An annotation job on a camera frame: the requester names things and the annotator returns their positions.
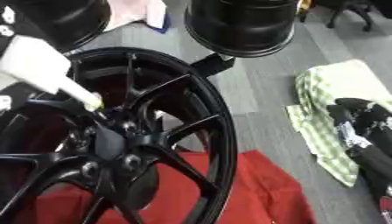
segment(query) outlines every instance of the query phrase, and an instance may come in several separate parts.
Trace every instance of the white cloth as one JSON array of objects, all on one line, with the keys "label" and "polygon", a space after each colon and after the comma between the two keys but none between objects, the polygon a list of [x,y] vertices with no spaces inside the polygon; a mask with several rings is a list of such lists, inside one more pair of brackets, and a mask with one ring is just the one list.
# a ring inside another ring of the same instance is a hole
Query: white cloth
[{"label": "white cloth", "polygon": [[165,22],[166,4],[162,0],[108,0],[112,16],[105,32],[135,21],[155,28]]}]

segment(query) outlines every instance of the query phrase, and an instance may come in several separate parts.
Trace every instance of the sticker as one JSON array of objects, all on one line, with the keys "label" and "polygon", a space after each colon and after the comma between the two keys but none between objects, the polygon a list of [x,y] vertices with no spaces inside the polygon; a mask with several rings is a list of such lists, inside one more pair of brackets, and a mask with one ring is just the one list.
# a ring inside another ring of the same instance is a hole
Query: sticker
[{"label": "sticker", "polygon": [[4,37],[12,37],[15,32],[6,24],[0,24],[0,34]]},{"label": "sticker", "polygon": [[10,110],[12,98],[9,95],[0,95],[0,110]]},{"label": "sticker", "polygon": [[5,6],[2,14],[2,18],[5,21],[5,23],[9,25],[13,25],[15,23],[15,11],[9,6]]}]

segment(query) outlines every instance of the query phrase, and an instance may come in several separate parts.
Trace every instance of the black stand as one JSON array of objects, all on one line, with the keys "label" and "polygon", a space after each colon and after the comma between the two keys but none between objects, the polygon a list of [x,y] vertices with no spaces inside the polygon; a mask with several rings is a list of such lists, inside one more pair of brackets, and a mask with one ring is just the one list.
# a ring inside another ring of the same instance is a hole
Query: black stand
[{"label": "black stand", "polygon": [[233,67],[234,64],[234,57],[213,53],[206,56],[204,59],[194,62],[191,64],[191,66],[196,69],[199,74],[203,75],[204,77],[208,77],[228,70],[229,68]]}]

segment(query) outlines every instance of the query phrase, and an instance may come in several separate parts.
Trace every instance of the chair leg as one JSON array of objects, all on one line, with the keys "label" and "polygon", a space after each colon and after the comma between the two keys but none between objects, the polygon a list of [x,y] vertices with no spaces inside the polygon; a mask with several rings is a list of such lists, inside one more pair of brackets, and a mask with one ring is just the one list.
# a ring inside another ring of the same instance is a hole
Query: chair leg
[{"label": "chair leg", "polygon": [[364,32],[370,32],[373,27],[373,19],[366,13],[366,11],[358,5],[352,5],[349,7],[349,10],[360,15],[366,22],[366,25],[363,27]]},{"label": "chair leg", "polygon": [[300,12],[298,13],[299,21],[301,23],[304,23],[306,21],[308,12],[309,12],[308,10],[300,10]]},{"label": "chair leg", "polygon": [[365,8],[365,12],[369,13],[370,11],[372,11],[372,7],[373,7],[373,5],[371,3],[368,3],[366,8]]},{"label": "chair leg", "polygon": [[347,8],[347,3],[344,2],[342,3],[342,5],[333,13],[331,20],[329,21],[329,23],[326,25],[326,27],[332,29],[335,27],[335,21],[336,18],[338,18],[338,16]]}]

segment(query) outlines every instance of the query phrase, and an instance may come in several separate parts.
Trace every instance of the wheel lip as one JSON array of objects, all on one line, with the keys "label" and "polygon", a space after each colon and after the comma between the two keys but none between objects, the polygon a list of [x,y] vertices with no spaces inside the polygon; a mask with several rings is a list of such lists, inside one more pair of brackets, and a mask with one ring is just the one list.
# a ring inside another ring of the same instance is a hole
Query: wheel lip
[{"label": "wheel lip", "polygon": [[205,206],[205,208],[202,210],[202,213],[206,215],[204,217],[197,217],[197,220],[194,219],[194,223],[215,223],[221,215],[224,205],[228,201],[228,195],[230,193],[231,186],[234,180],[237,159],[237,146],[234,125],[228,107],[223,101],[223,98],[219,94],[218,90],[212,85],[212,83],[210,83],[206,78],[198,75],[191,66],[187,65],[184,61],[176,59],[165,53],[140,48],[110,47],[80,52],[75,55],[71,55],[69,59],[89,60],[94,57],[105,57],[108,56],[108,54],[119,53],[124,55],[126,53],[134,53],[151,56],[152,58],[154,58],[154,61],[157,60],[160,63],[165,63],[167,66],[177,68],[179,71],[187,71],[189,74],[192,75],[194,80],[200,84],[199,86],[202,88],[204,94],[208,95],[207,98],[209,100],[209,103],[211,102],[213,104],[214,110],[216,110],[214,112],[220,114],[221,119],[223,120],[222,124],[225,125],[225,127],[223,128],[227,133],[227,136],[224,136],[222,138],[223,141],[225,141],[225,147],[227,148],[227,153],[224,154],[225,157],[223,159],[227,163],[227,176],[221,181],[222,186],[225,187],[222,187],[221,191],[213,199],[210,199],[212,201],[211,204]]}]

